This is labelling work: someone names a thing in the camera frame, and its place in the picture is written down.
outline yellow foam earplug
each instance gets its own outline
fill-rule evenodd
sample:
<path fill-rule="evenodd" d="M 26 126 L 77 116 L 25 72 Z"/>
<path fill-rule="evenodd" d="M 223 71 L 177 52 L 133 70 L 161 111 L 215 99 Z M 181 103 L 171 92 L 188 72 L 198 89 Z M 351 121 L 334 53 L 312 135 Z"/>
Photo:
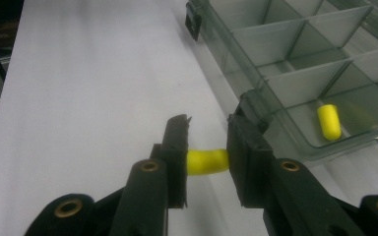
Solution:
<path fill-rule="evenodd" d="M 228 153 L 225 149 L 188 151 L 188 175 L 214 174 L 227 169 Z"/>
<path fill-rule="evenodd" d="M 342 129 L 337 106 L 331 104 L 321 106 L 318 108 L 318 118 L 325 139 L 334 141 L 340 138 Z"/>

